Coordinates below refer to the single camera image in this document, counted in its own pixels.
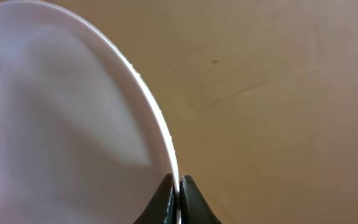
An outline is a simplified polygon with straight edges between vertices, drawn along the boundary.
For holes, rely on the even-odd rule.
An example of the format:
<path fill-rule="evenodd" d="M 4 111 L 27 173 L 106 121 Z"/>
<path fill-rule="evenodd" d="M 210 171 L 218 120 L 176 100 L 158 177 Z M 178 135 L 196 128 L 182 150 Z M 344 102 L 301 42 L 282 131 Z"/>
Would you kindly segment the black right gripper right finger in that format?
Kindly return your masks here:
<path fill-rule="evenodd" d="M 182 224 L 222 224 L 190 175 L 180 182 L 180 208 Z"/>

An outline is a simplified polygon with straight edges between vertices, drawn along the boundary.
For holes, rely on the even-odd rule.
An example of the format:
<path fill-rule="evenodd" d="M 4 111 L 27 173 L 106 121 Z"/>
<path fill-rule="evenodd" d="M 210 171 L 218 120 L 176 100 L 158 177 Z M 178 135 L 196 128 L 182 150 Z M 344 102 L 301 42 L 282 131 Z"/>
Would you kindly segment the pink plate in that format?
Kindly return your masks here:
<path fill-rule="evenodd" d="M 0 3 L 0 223 L 134 223 L 178 167 L 141 76 L 74 12 Z"/>

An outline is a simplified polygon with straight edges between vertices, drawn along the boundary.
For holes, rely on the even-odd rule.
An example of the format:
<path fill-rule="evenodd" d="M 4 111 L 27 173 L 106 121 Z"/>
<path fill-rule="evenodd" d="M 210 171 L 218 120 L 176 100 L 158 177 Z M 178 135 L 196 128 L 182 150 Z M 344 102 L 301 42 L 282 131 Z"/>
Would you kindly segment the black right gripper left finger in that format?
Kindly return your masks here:
<path fill-rule="evenodd" d="M 175 224 L 176 195 L 173 176 L 167 174 L 134 224 Z"/>

